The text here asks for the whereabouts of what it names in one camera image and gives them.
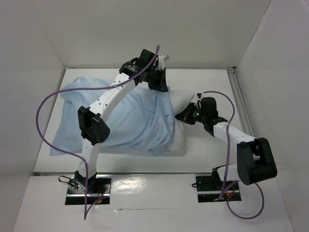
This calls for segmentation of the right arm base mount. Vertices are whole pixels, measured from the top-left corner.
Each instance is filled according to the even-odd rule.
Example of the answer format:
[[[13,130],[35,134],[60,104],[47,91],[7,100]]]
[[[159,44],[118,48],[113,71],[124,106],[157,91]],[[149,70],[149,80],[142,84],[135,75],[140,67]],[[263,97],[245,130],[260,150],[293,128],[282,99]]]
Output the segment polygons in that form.
[[[242,201],[239,185],[235,184],[220,199],[222,181],[213,174],[197,174],[191,186],[197,191],[198,203]]]

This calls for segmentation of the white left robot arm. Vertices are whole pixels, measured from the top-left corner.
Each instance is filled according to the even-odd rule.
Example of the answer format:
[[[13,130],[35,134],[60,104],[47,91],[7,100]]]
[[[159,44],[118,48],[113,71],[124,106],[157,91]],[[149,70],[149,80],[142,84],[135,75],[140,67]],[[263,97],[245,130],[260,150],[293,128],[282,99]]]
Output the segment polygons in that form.
[[[146,82],[149,89],[167,92],[165,64],[168,55],[158,55],[146,49],[138,58],[124,63],[115,80],[95,102],[78,109],[78,122],[83,138],[82,161],[74,178],[79,189],[93,191],[97,175],[96,165],[101,143],[110,135],[106,122],[113,109],[139,83]]]

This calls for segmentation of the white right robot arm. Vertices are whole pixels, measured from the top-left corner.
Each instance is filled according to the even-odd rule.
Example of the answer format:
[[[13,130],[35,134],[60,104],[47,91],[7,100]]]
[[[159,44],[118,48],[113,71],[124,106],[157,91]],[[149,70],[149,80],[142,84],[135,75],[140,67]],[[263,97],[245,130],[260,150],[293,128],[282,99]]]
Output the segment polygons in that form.
[[[211,136],[229,144],[237,155],[237,164],[232,165],[231,169],[237,171],[243,184],[248,186],[277,176],[269,141],[264,137],[249,136],[230,126],[227,119],[219,116],[214,98],[204,97],[197,103],[189,103],[176,115],[176,119],[189,125],[202,123],[204,130]]]

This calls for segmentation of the white pillow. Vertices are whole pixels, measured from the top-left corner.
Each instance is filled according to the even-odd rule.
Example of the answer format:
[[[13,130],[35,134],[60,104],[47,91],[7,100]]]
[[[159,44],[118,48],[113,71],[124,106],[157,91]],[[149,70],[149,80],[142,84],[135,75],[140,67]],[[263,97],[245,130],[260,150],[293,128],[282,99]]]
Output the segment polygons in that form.
[[[174,132],[172,143],[167,148],[152,149],[149,152],[155,156],[175,156],[181,157],[185,154],[185,141],[184,141],[184,128],[181,119],[185,109],[194,98],[194,92],[190,90],[171,90],[168,92],[170,100],[173,119],[174,119]]]

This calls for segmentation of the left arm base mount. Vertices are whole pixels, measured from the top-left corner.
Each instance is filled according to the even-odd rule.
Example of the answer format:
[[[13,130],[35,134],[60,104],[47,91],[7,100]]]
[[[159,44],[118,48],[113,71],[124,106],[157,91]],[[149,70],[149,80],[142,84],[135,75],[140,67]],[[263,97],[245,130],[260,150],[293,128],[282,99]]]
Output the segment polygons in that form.
[[[58,177],[58,181],[68,185],[65,205],[84,204],[84,188],[75,179],[71,176],[61,175]],[[110,204],[111,182],[112,179],[110,177],[96,178],[89,187],[87,205],[92,205],[94,202],[100,205]]]

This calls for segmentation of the light blue pillowcase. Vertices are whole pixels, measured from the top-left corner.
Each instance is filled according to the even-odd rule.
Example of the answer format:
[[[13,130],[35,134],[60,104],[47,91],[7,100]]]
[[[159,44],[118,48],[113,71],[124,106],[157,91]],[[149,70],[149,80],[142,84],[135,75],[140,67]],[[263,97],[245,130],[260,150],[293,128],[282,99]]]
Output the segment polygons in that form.
[[[66,150],[81,152],[82,136],[78,122],[78,109],[88,107],[105,92],[99,87],[110,83],[103,79],[78,77],[63,88],[62,117],[52,142],[59,150],[50,149],[51,156]],[[153,155],[168,151],[174,142],[175,125],[172,106],[167,92],[136,87],[117,104],[106,125],[110,135],[102,147],[146,150]]]

